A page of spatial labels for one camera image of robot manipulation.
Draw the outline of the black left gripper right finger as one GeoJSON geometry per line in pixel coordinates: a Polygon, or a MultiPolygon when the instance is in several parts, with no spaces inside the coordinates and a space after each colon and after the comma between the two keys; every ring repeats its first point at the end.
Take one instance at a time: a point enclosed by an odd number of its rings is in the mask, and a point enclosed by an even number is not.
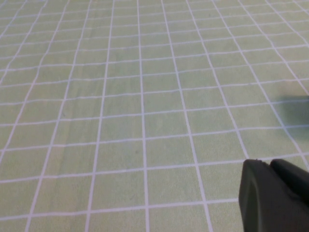
{"type": "Polygon", "coordinates": [[[270,167],[304,203],[309,202],[309,173],[307,171],[283,159],[273,159],[270,167]]]}

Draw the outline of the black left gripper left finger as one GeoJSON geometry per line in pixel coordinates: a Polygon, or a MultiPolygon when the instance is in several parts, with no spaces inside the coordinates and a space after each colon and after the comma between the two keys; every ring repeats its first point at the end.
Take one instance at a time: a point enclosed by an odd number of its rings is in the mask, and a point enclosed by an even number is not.
{"type": "Polygon", "coordinates": [[[309,203],[292,192],[267,164],[243,162],[239,208],[246,232],[307,232],[309,203]]]}

